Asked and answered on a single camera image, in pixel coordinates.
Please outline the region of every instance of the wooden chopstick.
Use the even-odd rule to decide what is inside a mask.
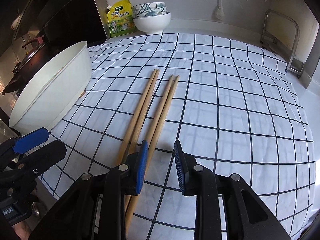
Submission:
[[[161,98],[161,101],[158,105],[158,108],[157,108],[157,111],[156,111],[156,114],[155,114],[155,117],[153,118],[153,121],[151,123],[151,126],[149,127],[149,130],[148,130],[148,133],[147,133],[147,136],[145,138],[145,140],[148,142],[148,144],[150,145],[151,143],[151,140],[152,140],[152,137],[153,137],[153,134],[156,130],[156,126],[158,124],[158,121],[160,119],[160,116],[161,116],[161,113],[162,113],[162,110],[164,108],[164,105],[165,105],[165,102],[168,98],[168,94],[169,94],[169,90],[170,90],[170,87],[172,85],[172,80],[173,80],[173,75],[171,75],[165,89],[164,89],[164,93],[162,95],[162,98]],[[128,208],[128,205],[129,205],[129,202],[130,202],[130,199],[131,199],[132,196],[125,196],[125,199],[124,199],[124,210],[126,211],[127,208]]]
[[[154,78],[152,80],[150,89],[148,91],[148,94],[146,96],[145,102],[144,102],[143,107],[141,109],[139,118],[137,120],[136,127],[135,127],[134,132],[133,132],[133,136],[132,136],[132,139],[131,139],[131,144],[130,144],[130,147],[129,147],[128,154],[135,153],[135,149],[136,149],[136,146],[137,146],[138,138],[139,138],[142,126],[143,126],[143,122],[144,122],[144,120],[146,118],[147,110],[148,110],[148,107],[149,107],[149,104],[150,104],[150,100],[151,100],[151,96],[152,96],[153,90],[154,90],[155,85],[156,85],[156,81],[158,79],[159,72],[160,72],[160,69],[157,69],[156,74],[155,74],[155,76],[154,76]]]
[[[119,150],[119,153],[118,153],[118,157],[117,157],[117,160],[116,160],[116,166],[120,165],[122,163],[122,159],[124,158],[124,153],[128,147],[128,144],[129,144],[129,141],[130,141],[130,138],[132,136],[132,132],[133,132],[133,129],[137,123],[137,120],[138,120],[138,117],[140,115],[140,112],[141,112],[141,109],[142,109],[142,106],[143,106],[143,103],[145,102],[145,99],[147,97],[147,94],[149,92],[149,89],[150,89],[150,86],[151,86],[151,83],[156,75],[156,69],[154,69],[154,71],[152,72],[150,78],[149,78],[149,81],[143,91],[143,94],[141,95],[140,99],[139,99],[139,102],[138,102],[138,105],[136,107],[136,110],[133,114],[133,117],[131,118],[130,120],[130,123],[129,123],[129,126],[127,128],[127,131],[124,135],[124,139],[123,139],[123,142],[121,144],[121,147],[120,147],[120,150]]]
[[[151,143],[150,143],[150,146],[149,146],[149,150],[148,150],[148,160],[147,160],[145,173],[148,172],[153,153],[154,153],[154,151],[156,149],[156,144],[157,144],[158,139],[160,137],[161,130],[162,130],[162,127],[164,125],[164,121],[166,119],[166,116],[167,116],[167,113],[169,111],[173,95],[174,95],[175,90],[176,90],[177,85],[178,85],[179,78],[180,78],[180,76],[178,75],[176,77],[176,79],[175,79],[170,91],[169,91],[168,98],[167,98],[167,100],[165,102],[164,108],[163,108],[162,113],[160,115],[160,119],[159,119],[158,124],[156,126],[156,130],[155,130],[155,132],[153,134],[153,137],[152,137],[152,140],[151,140]],[[133,212],[134,212],[134,210],[136,208],[138,199],[139,199],[139,195],[138,196],[132,196],[131,200],[129,202],[129,205],[128,205],[128,208],[127,208],[127,211],[126,211],[126,214],[125,214],[126,232],[128,232],[128,230],[129,230],[131,219],[133,217]]]

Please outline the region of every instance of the large white bowl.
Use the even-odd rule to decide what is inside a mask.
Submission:
[[[163,15],[147,16],[134,18],[134,25],[146,34],[160,34],[169,25],[171,13],[167,12]]]
[[[9,126],[22,134],[41,127],[51,130],[78,100],[91,75],[87,42],[68,47],[26,85],[13,107]]]

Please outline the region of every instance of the blue gripper pad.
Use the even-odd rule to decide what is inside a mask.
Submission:
[[[186,182],[189,181],[189,170],[186,159],[184,157],[184,153],[181,148],[180,141],[178,140],[174,142],[173,154],[178,174],[179,188],[184,195],[186,190]]]
[[[12,149],[15,153],[24,154],[39,144],[46,142],[48,138],[49,131],[42,127],[17,139],[15,146],[13,146]]]
[[[137,172],[137,183],[136,183],[137,194],[140,194],[142,190],[144,173],[146,171],[146,165],[147,165],[147,159],[148,159],[148,142],[146,140],[143,140],[140,146],[137,163],[135,165],[136,167],[135,170]]]

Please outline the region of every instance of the white tablecloth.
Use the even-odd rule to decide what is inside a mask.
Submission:
[[[90,48],[90,55],[87,92],[49,139],[62,140],[68,149],[42,177],[56,198],[82,173],[98,175],[114,167],[148,77],[160,68],[139,142],[169,76],[179,74],[180,81],[128,239],[193,239],[196,197],[178,190],[176,139],[216,174],[240,174],[298,238],[314,200],[313,139],[282,58],[239,41],[182,33],[106,42]]]

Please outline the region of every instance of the pot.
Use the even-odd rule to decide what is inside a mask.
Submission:
[[[53,41],[43,41],[44,35],[31,39],[22,45],[22,48],[32,42],[38,46],[33,48],[25,58],[13,69],[13,78],[2,91],[2,95],[9,92],[17,92],[19,96],[33,76],[54,56],[61,52],[64,47]]]

